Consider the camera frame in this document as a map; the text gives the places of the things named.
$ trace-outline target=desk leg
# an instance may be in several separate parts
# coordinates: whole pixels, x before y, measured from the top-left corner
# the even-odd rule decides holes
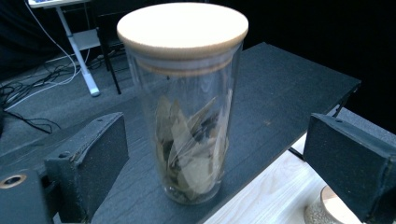
[[[85,83],[87,84],[88,89],[90,90],[91,96],[100,95],[99,89],[96,86],[95,81],[92,78],[90,70],[88,70],[87,65],[85,65],[84,59],[79,52],[78,46],[73,38],[73,34],[70,32],[70,28],[67,24],[66,18],[62,13],[61,7],[56,7],[56,12],[58,13],[59,18],[61,19],[62,25],[64,26],[64,30],[66,31],[67,38],[69,39],[70,45],[73,48],[73,51],[77,57],[79,65],[81,66],[81,72],[84,77]]]

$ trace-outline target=electrical cord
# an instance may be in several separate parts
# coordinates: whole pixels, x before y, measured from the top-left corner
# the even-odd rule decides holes
[[[19,81],[11,81],[7,85],[0,84],[0,99],[1,99],[0,103],[1,103],[1,106],[3,107],[4,114],[6,114],[14,119],[22,120],[23,122],[27,123],[29,126],[36,128],[41,132],[52,133],[51,124],[57,126],[59,129],[61,129],[61,127],[57,123],[50,121],[49,119],[25,119],[20,114],[15,113],[15,112],[10,112],[9,110],[12,109],[14,106],[19,105],[20,103],[29,99],[30,97],[32,97],[36,94],[39,94],[42,91],[46,91],[46,90],[49,90],[56,86],[65,85],[65,84],[70,83],[81,72],[81,69],[78,70],[78,67],[76,66],[76,64],[75,64],[74,60],[71,58],[71,56],[48,34],[48,32],[43,27],[41,22],[35,16],[32,9],[30,9],[27,0],[24,1],[24,4],[26,5],[27,9],[29,10],[31,15],[35,19],[36,23],[41,28],[41,30],[44,32],[44,34],[52,41],[53,44],[55,44],[64,53],[64,55],[70,60],[71,64],[73,64],[74,72],[71,77],[69,77],[63,81],[60,81],[60,82],[54,82],[55,79],[58,78],[62,72],[65,71],[65,68],[68,68],[69,64],[57,66],[54,69],[54,71],[52,71],[52,72],[50,72],[47,69],[47,67],[45,67],[46,70],[49,71],[49,74],[46,77],[41,78],[38,81],[34,82],[33,84],[25,85]],[[90,55],[90,50],[88,49],[88,53],[87,53],[85,62],[88,61],[89,55]],[[43,87],[48,84],[51,84],[51,86],[48,86],[47,88],[44,88],[44,89],[41,89],[39,91],[29,94],[34,88]],[[37,121],[39,121],[39,120],[46,121],[47,123],[38,123]]]

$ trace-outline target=dried leaf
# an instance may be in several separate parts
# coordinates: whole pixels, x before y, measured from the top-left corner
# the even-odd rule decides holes
[[[188,150],[181,151],[178,155],[178,164],[181,168],[186,166],[191,160],[195,160],[197,157],[209,158],[210,152],[213,151],[216,139],[209,139],[206,143],[196,143],[193,147]]]
[[[187,183],[186,179],[184,178],[183,173],[178,173],[177,176],[177,183],[179,185],[179,189],[184,192],[184,195],[186,195],[186,197],[190,200],[193,201],[195,200],[199,194],[194,192],[192,189],[190,189],[189,184]]]
[[[157,161],[159,163],[159,169],[161,172],[160,175],[164,176],[166,174],[166,165],[167,164],[166,164],[165,158],[163,157],[163,145],[161,145],[159,143],[157,143],[156,145],[157,145],[156,146]]]
[[[155,132],[157,141],[159,142],[169,142],[173,140],[172,134],[169,132],[173,125],[169,119],[170,110],[171,104],[169,100],[165,96],[160,97],[156,111],[157,127]]]
[[[171,166],[177,155],[183,151],[188,150],[196,144],[195,139],[192,137],[189,128],[187,127],[186,119],[181,111],[178,112],[175,123],[171,128],[171,133],[174,138],[171,152],[169,154],[168,166]]]
[[[220,174],[225,158],[226,138],[225,135],[222,134],[222,132],[223,132],[223,127],[221,126],[213,150],[212,170],[213,170],[214,178],[217,178],[218,175]]]
[[[170,113],[169,113],[169,120],[171,121],[172,124],[178,118],[179,113],[181,113],[182,117],[184,118],[183,113],[180,111],[180,106],[178,105],[178,100],[175,100],[173,102],[173,104],[171,105]]]
[[[181,170],[187,184],[194,192],[204,194],[215,185],[212,181],[210,164],[211,159],[197,157]]]
[[[197,113],[190,117],[188,123],[189,129],[191,133],[195,133],[199,126],[201,125],[202,120],[205,118],[207,112],[210,107],[215,103],[217,97],[214,97],[210,100],[202,109],[200,109]]]

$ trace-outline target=round hole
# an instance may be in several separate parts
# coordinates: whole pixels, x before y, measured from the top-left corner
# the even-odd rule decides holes
[[[65,152],[63,152],[63,153],[61,153],[61,154],[59,154],[59,158],[66,158],[66,157],[68,157],[70,155],[70,152],[69,151],[65,151]]]
[[[18,186],[26,179],[26,175],[12,175],[0,182],[0,189],[10,189]]]

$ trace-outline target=standing desk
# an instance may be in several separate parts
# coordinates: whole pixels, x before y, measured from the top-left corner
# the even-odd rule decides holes
[[[77,57],[78,63],[81,67],[81,73],[84,77],[85,83],[87,84],[88,90],[90,91],[91,96],[100,95],[100,91],[96,86],[96,83],[92,77],[90,70],[87,68],[87,65],[84,62],[84,59],[81,56],[80,51],[83,49],[90,49],[93,47],[100,46],[99,39],[96,35],[96,30],[88,30],[79,33],[73,34],[70,31],[69,25],[67,24],[67,20],[64,17],[64,13],[62,12],[61,7],[79,3],[89,2],[90,0],[49,0],[44,2],[35,2],[35,0],[29,0],[29,6],[31,8],[50,8],[54,7],[56,12],[61,19],[61,23],[66,32],[67,38],[72,46],[72,49]]]

